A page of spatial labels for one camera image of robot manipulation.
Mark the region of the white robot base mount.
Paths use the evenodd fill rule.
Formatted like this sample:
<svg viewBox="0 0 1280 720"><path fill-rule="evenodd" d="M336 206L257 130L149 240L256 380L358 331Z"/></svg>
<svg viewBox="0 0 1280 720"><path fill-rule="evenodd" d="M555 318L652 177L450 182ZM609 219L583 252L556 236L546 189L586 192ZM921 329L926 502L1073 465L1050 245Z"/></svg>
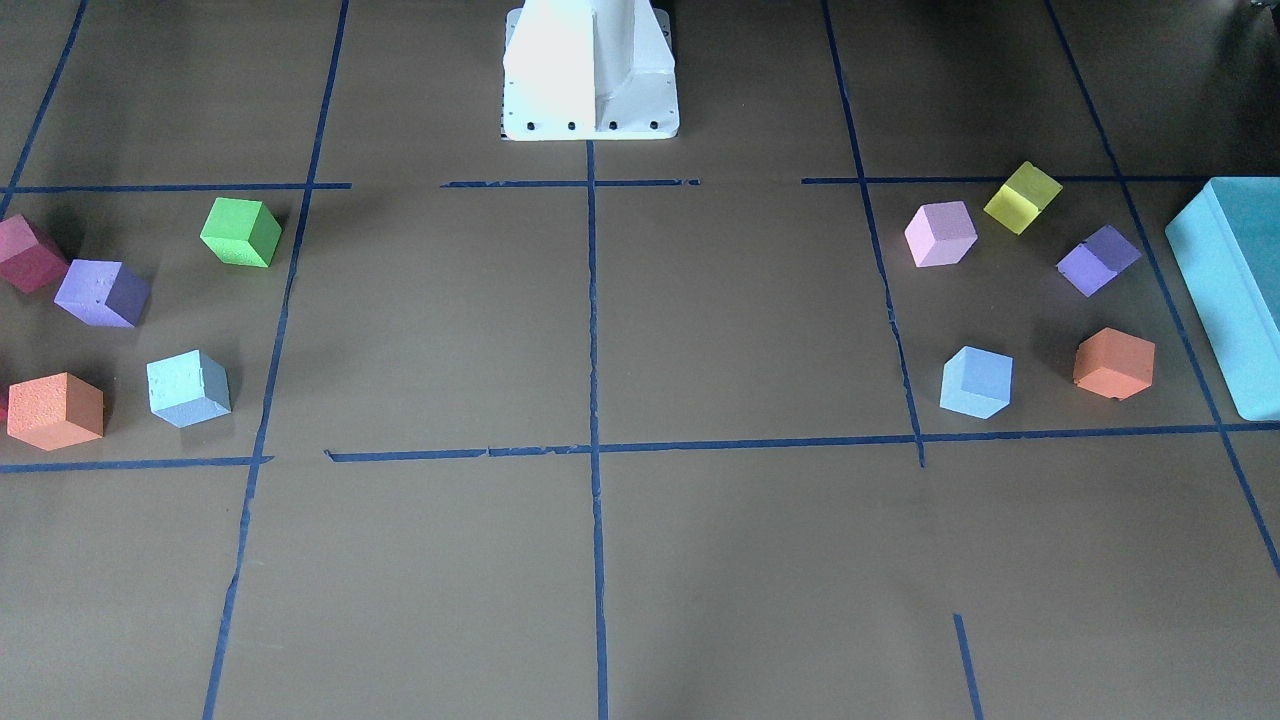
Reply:
<svg viewBox="0 0 1280 720"><path fill-rule="evenodd" d="M671 18L649 1L526 1L506 17L509 141L640 141L680 129Z"/></svg>

